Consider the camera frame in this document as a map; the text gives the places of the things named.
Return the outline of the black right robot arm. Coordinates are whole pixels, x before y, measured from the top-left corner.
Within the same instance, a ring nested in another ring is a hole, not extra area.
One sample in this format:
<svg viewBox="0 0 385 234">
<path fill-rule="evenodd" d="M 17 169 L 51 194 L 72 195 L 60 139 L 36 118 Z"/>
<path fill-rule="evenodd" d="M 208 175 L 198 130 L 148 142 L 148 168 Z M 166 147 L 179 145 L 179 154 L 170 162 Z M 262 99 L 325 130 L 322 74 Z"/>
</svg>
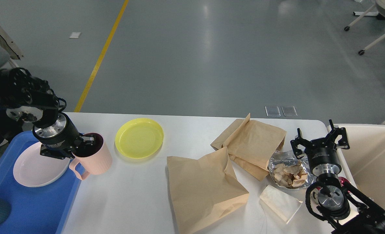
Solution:
<svg viewBox="0 0 385 234">
<path fill-rule="evenodd" d="M 337 149 L 350 149 L 344 127 L 334 126 L 322 138 L 306 140 L 300 129 L 290 141 L 297 159 L 308 158 L 310 173 L 315 177 L 306 190 L 308 212 L 328 222 L 333 234 L 385 234 L 385 210 L 340 177 L 342 166 Z"/>
</svg>

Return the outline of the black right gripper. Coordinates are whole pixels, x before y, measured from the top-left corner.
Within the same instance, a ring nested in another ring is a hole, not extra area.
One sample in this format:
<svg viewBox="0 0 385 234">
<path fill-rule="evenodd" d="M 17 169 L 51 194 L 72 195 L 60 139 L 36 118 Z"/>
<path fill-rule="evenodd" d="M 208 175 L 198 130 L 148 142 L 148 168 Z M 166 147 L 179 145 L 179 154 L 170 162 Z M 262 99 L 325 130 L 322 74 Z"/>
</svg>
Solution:
<svg viewBox="0 0 385 234">
<path fill-rule="evenodd" d="M 298 128 L 295 139 L 290 141 L 295 158 L 300 160 L 307 155 L 310 172 L 317 177 L 326 173 L 335 175 L 341 173 L 337 149 L 350 149 L 346 128 L 335 126 L 332 120 L 329 120 L 329 126 L 331 130 L 323 139 L 310 142 L 302 137 L 302 132 Z"/>
</svg>

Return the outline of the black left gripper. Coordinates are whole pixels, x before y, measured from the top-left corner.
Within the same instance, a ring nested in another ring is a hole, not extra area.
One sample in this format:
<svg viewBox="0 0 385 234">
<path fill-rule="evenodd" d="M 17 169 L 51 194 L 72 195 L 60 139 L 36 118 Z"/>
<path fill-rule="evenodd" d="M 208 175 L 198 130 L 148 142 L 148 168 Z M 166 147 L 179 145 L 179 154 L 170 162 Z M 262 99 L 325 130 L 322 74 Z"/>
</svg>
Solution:
<svg viewBox="0 0 385 234">
<path fill-rule="evenodd" d="M 76 147 L 77 153 L 92 153 L 95 149 L 95 137 L 80 136 L 70 118 L 63 112 L 58 113 L 51 126 L 42 128 L 34 125 L 32 134 L 41 143 L 40 155 L 50 158 L 73 159 Z"/>
</svg>

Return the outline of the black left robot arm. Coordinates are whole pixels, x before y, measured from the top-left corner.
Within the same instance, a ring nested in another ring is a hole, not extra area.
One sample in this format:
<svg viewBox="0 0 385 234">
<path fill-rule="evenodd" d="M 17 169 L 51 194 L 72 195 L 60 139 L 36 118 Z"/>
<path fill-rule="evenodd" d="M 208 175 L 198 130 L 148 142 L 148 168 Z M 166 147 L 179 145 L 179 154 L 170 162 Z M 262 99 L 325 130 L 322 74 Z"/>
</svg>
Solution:
<svg viewBox="0 0 385 234">
<path fill-rule="evenodd" d="M 0 70 L 0 133 L 15 136 L 20 123 L 32 123 L 32 133 L 41 143 L 42 156 L 65 159 L 95 153 L 99 137 L 83 135 L 64 113 L 67 102 L 57 97 L 48 81 L 25 68 Z"/>
</svg>

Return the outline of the red object under arm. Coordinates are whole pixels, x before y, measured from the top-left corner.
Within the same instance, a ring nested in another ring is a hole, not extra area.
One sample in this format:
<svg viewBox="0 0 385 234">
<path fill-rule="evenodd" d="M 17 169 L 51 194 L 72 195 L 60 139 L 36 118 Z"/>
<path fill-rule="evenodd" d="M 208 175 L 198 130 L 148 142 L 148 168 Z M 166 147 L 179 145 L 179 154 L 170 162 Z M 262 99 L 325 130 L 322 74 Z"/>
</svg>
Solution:
<svg viewBox="0 0 385 234">
<path fill-rule="evenodd" d="M 345 177 L 339 176 L 338 180 L 339 180 L 341 186 L 344 186 L 345 183 L 350 184 L 350 181 L 348 179 L 346 179 Z"/>
</svg>

